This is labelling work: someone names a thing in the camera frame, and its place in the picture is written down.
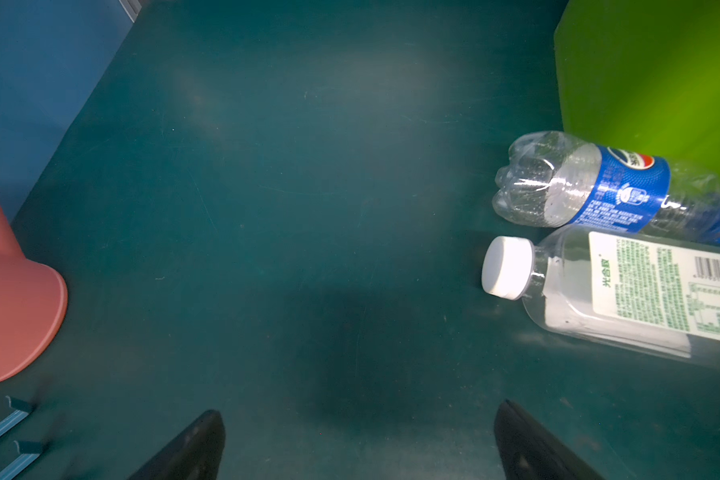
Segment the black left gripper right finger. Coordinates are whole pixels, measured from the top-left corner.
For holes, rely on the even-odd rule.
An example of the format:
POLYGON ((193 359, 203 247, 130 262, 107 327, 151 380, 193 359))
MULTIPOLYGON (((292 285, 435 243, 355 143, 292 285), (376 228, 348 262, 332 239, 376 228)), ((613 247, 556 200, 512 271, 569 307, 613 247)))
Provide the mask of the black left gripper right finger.
POLYGON ((507 479, 603 479, 513 401, 505 400, 499 405, 493 431, 507 479))

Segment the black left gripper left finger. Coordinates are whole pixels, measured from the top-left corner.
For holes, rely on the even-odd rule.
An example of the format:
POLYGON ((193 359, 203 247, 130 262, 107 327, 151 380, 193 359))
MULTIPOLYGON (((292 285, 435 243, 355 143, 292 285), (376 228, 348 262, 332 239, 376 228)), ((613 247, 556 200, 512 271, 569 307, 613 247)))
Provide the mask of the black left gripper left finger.
POLYGON ((129 480, 214 480, 225 448, 218 410, 207 410, 150 458, 129 480))

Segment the clear bottle blue cap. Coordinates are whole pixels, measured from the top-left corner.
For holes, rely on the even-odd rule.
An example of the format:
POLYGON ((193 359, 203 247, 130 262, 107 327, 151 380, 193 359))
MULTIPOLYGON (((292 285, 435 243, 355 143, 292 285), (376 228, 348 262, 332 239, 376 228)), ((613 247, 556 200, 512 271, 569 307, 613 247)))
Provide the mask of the clear bottle blue cap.
POLYGON ((561 131, 523 135, 508 155, 493 207, 511 222, 720 245, 720 178, 709 171, 561 131))

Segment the green bin black liner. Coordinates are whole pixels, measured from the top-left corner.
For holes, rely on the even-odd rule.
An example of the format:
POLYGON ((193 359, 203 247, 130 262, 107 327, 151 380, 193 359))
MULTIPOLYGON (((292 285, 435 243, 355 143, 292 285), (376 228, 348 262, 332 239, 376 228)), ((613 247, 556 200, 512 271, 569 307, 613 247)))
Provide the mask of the green bin black liner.
POLYGON ((571 1, 554 52, 565 132, 720 177, 720 1, 571 1))

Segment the white label tea bottle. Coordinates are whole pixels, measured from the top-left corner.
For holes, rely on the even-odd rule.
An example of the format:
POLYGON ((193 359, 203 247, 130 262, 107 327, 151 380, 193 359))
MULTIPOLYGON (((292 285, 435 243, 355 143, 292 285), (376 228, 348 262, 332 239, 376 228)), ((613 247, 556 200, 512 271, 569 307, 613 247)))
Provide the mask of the white label tea bottle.
POLYGON ((720 368, 719 246, 582 226, 498 236, 481 285, 547 331, 720 368))

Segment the pink plastic watering can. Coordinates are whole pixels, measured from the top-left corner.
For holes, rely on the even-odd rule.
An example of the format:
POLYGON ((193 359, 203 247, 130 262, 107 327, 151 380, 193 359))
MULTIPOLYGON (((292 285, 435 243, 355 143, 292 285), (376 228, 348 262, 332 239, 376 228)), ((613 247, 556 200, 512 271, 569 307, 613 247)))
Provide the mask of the pink plastic watering can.
POLYGON ((68 305, 63 277, 24 255, 0 206, 0 382, 33 363, 60 330, 68 305))

